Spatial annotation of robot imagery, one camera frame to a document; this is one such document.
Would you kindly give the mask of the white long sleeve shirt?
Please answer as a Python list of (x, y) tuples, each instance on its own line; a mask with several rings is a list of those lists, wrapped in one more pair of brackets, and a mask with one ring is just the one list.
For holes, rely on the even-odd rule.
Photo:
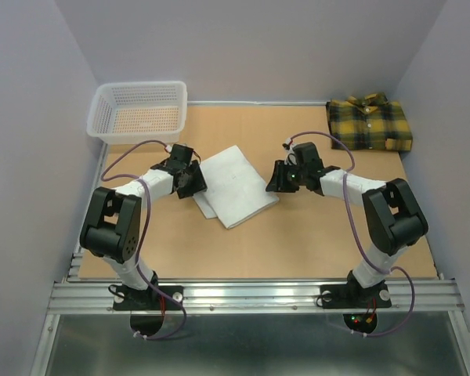
[(238, 146), (202, 161), (201, 171), (207, 190), (193, 198), (206, 219), (218, 219), (228, 230), (279, 201)]

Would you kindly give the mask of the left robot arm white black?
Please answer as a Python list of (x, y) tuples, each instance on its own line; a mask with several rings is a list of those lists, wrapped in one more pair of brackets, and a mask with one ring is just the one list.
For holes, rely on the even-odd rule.
[(114, 309), (164, 310), (171, 301), (158, 286), (157, 274), (140, 251), (154, 201), (176, 194), (192, 197), (207, 189), (197, 152), (181, 144), (163, 145), (167, 157), (142, 175), (120, 174), (128, 182), (115, 188), (100, 186), (91, 196), (79, 236), (82, 248), (105, 261), (121, 284), (112, 284)]

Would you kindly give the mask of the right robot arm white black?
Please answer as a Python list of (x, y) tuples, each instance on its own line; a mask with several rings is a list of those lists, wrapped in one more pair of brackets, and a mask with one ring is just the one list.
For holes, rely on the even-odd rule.
[(375, 309), (392, 305), (386, 277), (397, 259), (427, 232), (428, 223), (404, 179), (388, 182), (352, 175), (325, 166), (314, 143), (283, 145), (287, 156), (274, 163), (266, 191), (295, 193), (300, 188), (323, 197), (341, 198), (347, 215), (357, 205), (364, 210), (371, 245), (344, 284), (321, 287), (316, 303), (324, 309)]

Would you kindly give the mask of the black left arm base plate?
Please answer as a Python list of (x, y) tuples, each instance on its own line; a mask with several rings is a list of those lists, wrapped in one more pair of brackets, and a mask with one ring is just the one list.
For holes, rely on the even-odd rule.
[(180, 310), (177, 304), (162, 298), (151, 288), (139, 291), (125, 285), (110, 284), (108, 291), (114, 296), (113, 310), (115, 311)]

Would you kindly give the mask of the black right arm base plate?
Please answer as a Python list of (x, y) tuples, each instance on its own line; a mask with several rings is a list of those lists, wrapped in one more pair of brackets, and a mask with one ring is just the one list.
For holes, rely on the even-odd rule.
[(324, 309), (390, 308), (392, 302), (384, 282), (369, 288), (356, 284), (325, 284), (320, 287), (316, 305)]

